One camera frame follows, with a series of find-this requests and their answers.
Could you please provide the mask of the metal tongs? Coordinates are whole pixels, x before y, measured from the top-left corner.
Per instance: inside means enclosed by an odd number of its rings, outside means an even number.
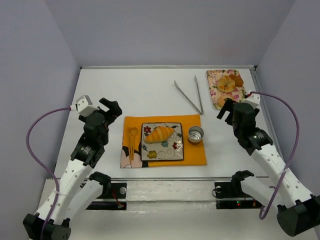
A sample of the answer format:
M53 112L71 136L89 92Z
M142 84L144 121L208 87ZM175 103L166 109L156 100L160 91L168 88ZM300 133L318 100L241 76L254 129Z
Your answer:
M187 103L201 116L204 115L204 106L201 96L200 84L197 75L187 82L173 81L173 85L178 93L187 101Z

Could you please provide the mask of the striped croissant bread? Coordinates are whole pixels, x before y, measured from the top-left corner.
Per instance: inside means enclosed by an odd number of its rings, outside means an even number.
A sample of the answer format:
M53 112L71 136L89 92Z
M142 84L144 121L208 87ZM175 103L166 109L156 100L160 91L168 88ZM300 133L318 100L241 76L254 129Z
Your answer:
M144 140L146 144L156 144L166 141L174 133L172 127L158 126Z

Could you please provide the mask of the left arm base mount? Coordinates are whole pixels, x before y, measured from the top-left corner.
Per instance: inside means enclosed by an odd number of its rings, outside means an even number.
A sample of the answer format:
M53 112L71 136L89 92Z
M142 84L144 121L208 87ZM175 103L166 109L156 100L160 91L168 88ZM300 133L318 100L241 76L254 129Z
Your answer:
M97 197L86 210L93 211L125 211L127 209L127 183L112 182L110 189L103 188L102 194Z

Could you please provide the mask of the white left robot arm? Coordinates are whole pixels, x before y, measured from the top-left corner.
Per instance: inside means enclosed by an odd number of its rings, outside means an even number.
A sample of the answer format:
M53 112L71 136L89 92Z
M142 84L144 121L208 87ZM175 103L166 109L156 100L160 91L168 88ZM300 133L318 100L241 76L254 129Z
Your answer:
M111 178L101 172L93 172L109 142L109 126L123 111L117 101L101 98L99 103L108 111L93 105L87 95L78 98L75 104L65 107L75 111L84 123L67 166L60 178L44 165L33 153L30 134L26 135L26 146L30 155L54 180L55 187L45 202L34 214L27 214L23 226L31 240L67 240L71 236L71 221L103 191L111 189Z

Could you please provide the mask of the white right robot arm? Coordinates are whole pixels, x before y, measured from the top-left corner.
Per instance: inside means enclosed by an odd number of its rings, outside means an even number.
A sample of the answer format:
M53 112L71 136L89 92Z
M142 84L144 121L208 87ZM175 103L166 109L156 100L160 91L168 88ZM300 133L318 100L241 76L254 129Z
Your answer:
M221 119L229 112L225 122L233 128L233 134L239 145L246 150L264 170L273 183L273 187L264 185L250 171L236 172L229 186L220 192L227 196L249 195L264 207L260 214L266 214L270 208L276 208L277 222L290 237L299 235L320 224L320 198L306 188L286 166L272 139L256 126L259 109L247 102L226 99L217 118Z

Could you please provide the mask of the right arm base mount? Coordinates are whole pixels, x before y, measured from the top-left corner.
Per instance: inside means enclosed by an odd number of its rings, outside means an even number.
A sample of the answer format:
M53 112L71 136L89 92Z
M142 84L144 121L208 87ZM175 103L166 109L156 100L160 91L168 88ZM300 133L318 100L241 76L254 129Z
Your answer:
M216 199L217 210L260 209L262 206L252 196L233 187L230 181L215 182L212 195Z

